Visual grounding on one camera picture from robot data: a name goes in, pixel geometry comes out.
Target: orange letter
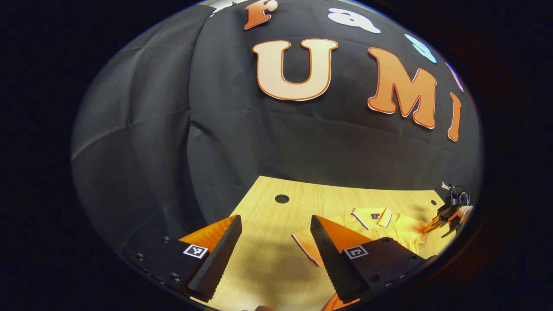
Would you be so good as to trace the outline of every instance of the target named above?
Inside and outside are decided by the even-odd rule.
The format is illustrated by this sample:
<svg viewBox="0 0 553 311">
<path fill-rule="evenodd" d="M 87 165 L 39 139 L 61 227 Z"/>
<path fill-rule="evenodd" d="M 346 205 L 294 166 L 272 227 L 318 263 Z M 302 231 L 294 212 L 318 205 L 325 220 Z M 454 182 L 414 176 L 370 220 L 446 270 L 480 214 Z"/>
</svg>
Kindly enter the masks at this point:
<svg viewBox="0 0 553 311">
<path fill-rule="evenodd" d="M 248 23 L 244 25 L 244 30 L 248 30 L 271 19 L 270 14 L 265 15 L 265 10 L 269 10 L 269 12 L 276 10 L 278 3 L 275 0 L 270 0 L 267 4 L 263 4 L 265 1 L 267 0 L 259 0 L 246 7 L 246 10 L 248 10 Z"/>
<path fill-rule="evenodd" d="M 309 49 L 311 68 L 309 78 L 302 83 L 292 83 L 284 79 L 282 66 L 284 51 L 290 42 L 268 41 L 255 45 L 257 54 L 257 83 L 267 95 L 280 100 L 304 101 L 323 94 L 330 84 L 330 53 L 338 48 L 338 43 L 326 39 L 305 39 L 301 46 Z"/>
<path fill-rule="evenodd" d="M 447 136 L 452 141 L 459 140 L 459 122 L 461 120 L 461 101 L 459 98 L 451 93 L 451 100 L 453 101 L 453 120 L 451 120 L 451 127 L 447 131 Z"/>
<path fill-rule="evenodd" d="M 369 108 L 387 114 L 394 113 L 396 106 L 392 97 L 395 89 L 401 115 L 408 116 L 418 101 L 419 108 L 413 113 L 413 120 L 424 127 L 434 128 L 436 79 L 428 71 L 419 68 L 410 81 L 405 67 L 394 54 L 377 48 L 370 48 L 369 54 L 378 62 L 377 93 L 369 98 Z"/>
</svg>

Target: hole in table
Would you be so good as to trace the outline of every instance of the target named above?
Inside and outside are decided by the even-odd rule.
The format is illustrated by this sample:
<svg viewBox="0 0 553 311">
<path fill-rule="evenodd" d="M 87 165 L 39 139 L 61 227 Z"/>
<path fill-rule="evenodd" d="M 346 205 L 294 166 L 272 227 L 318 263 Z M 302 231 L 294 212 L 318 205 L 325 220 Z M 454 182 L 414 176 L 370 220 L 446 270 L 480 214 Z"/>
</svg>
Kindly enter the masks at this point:
<svg viewBox="0 0 553 311">
<path fill-rule="evenodd" d="M 279 194 L 275 196 L 275 201 L 277 201 L 278 203 L 284 204 L 284 203 L 288 203 L 288 201 L 290 201 L 290 198 L 285 194 Z"/>
</svg>

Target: table surface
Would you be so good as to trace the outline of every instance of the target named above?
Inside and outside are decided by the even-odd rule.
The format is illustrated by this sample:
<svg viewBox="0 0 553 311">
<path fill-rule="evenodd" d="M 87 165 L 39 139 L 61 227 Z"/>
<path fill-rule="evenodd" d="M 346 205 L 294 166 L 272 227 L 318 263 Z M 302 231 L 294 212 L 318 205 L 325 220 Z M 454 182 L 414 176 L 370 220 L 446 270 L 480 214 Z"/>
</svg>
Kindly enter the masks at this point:
<svg viewBox="0 0 553 311">
<path fill-rule="evenodd" d="M 279 194 L 290 201 L 277 203 Z M 311 215 L 332 218 L 354 208 L 387 207 L 430 222 L 443 204 L 434 190 L 345 188 L 260 176 L 231 214 L 240 214 L 242 234 L 207 305 L 223 311 L 254 311 L 259 305 L 320 311 L 336 291 L 326 270 L 313 264 L 291 237 L 310 227 Z M 447 231 L 444 226 L 430 232 L 419 255 L 428 258 L 444 250 L 455 236 L 442 239 Z"/>
</svg>

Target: polo shirt collar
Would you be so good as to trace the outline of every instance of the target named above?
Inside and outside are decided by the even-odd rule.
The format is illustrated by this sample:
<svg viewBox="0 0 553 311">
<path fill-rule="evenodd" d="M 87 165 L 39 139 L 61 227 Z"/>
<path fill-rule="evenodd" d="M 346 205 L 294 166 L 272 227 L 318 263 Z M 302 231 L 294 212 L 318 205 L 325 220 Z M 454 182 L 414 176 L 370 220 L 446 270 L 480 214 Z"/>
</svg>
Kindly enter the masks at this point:
<svg viewBox="0 0 553 311">
<path fill-rule="evenodd" d="M 375 225 L 388 228 L 393 216 L 389 208 L 356 208 L 351 214 L 367 229 Z"/>
</svg>

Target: orange cloth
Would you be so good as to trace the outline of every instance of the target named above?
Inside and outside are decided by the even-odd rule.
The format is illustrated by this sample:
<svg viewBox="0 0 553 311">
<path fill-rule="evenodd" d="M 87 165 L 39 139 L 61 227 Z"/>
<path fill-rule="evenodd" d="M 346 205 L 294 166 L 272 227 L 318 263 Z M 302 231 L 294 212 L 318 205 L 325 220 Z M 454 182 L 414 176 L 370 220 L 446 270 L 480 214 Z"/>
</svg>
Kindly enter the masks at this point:
<svg viewBox="0 0 553 311">
<path fill-rule="evenodd" d="M 419 254 L 419 245 L 426 242 L 424 229 L 426 223 L 402 214 L 393 214 L 388 208 L 357 208 L 350 215 L 342 215 L 329 220 L 358 232 L 371 240 L 382 237 L 391 237 L 403 247 L 415 254 Z M 311 230 L 303 230 L 292 234 L 292 238 L 298 243 L 304 253 L 318 266 L 323 266 L 321 254 L 311 235 Z M 338 294 L 334 294 L 322 311 L 340 309 L 349 304 L 344 304 Z"/>
<path fill-rule="evenodd" d="M 326 306 L 323 308 L 322 311 L 333 311 L 333 310 L 337 310 L 337 309 L 340 309 L 340 308 L 343 308 L 347 305 L 350 305 L 352 303 L 356 303 L 358 302 L 359 300 L 361 299 L 356 299 L 352 302 L 348 302 L 348 303 L 343 303 L 339 298 L 338 298 L 338 294 L 334 294 L 334 296 L 332 296 L 332 298 L 330 298 L 330 301 L 326 303 Z"/>
</svg>

